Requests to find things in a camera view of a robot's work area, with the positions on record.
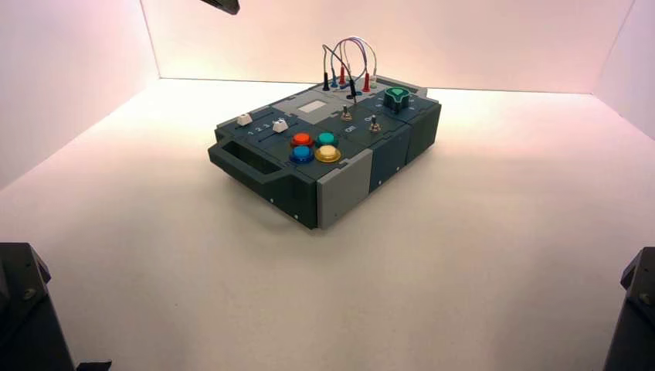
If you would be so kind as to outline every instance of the yellow button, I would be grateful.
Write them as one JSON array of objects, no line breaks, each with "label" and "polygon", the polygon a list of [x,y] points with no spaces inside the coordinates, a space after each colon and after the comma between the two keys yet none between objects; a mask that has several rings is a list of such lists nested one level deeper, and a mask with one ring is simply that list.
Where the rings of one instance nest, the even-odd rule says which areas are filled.
[{"label": "yellow button", "polygon": [[341,158],[341,152],[333,145],[324,145],[316,150],[314,156],[320,162],[336,162]]}]

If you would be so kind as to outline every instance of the black connector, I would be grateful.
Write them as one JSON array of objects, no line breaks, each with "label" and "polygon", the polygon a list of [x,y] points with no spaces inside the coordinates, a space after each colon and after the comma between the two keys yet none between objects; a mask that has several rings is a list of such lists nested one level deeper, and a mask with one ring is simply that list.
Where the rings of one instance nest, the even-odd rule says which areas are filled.
[{"label": "black connector", "polygon": [[352,80],[352,77],[350,78],[350,95],[353,96],[352,99],[357,97],[357,92],[355,91],[355,82]]},{"label": "black connector", "polygon": [[355,103],[357,103],[357,91],[355,91],[355,82],[352,80],[352,77],[350,78],[350,82],[348,84],[350,85],[350,95],[348,95],[346,98],[352,99]]},{"label": "black connector", "polygon": [[323,91],[329,91],[330,84],[328,83],[328,73],[323,72]]}]

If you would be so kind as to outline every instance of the red connector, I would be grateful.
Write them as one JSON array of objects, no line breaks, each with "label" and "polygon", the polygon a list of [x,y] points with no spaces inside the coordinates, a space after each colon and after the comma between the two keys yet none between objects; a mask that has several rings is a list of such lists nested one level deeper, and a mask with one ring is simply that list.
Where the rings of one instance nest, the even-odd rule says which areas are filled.
[{"label": "red connector", "polygon": [[345,84],[346,84],[345,67],[342,64],[341,65],[341,75],[339,76],[339,85],[344,86]]},{"label": "red connector", "polygon": [[368,93],[369,91],[371,91],[371,88],[368,85],[368,82],[369,82],[370,78],[371,77],[368,75],[368,72],[367,72],[366,76],[364,77],[364,88],[361,89],[361,91],[363,91],[364,93]]}]

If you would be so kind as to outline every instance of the electronic device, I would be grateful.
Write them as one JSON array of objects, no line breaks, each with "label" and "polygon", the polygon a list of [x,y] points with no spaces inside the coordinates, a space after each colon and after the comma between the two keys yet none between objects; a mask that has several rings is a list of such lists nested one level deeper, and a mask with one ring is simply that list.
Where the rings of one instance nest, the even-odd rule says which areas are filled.
[{"label": "electronic device", "polygon": [[107,371],[73,365],[46,284],[50,272],[29,243],[0,243],[0,369]]},{"label": "electronic device", "polygon": [[655,247],[644,247],[621,276],[626,298],[605,371],[655,369]]},{"label": "electronic device", "polygon": [[239,7],[239,0],[202,0],[210,4],[214,8],[221,9],[224,12],[235,15],[241,9]]},{"label": "electronic device", "polygon": [[[363,56],[358,77],[348,42]],[[423,153],[441,112],[426,88],[377,76],[363,39],[323,50],[323,83],[219,124],[209,149],[211,162],[308,228],[329,227]],[[341,63],[331,82],[328,54]]]}]

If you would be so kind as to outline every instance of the white floor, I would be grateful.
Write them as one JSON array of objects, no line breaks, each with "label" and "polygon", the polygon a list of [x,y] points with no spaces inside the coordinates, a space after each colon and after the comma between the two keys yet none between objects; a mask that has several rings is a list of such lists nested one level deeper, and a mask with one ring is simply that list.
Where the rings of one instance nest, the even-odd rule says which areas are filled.
[{"label": "white floor", "polygon": [[112,370],[599,370],[655,244],[655,141],[592,96],[432,90],[437,144],[326,231],[208,160],[304,88],[162,80],[0,192],[76,360]]}]

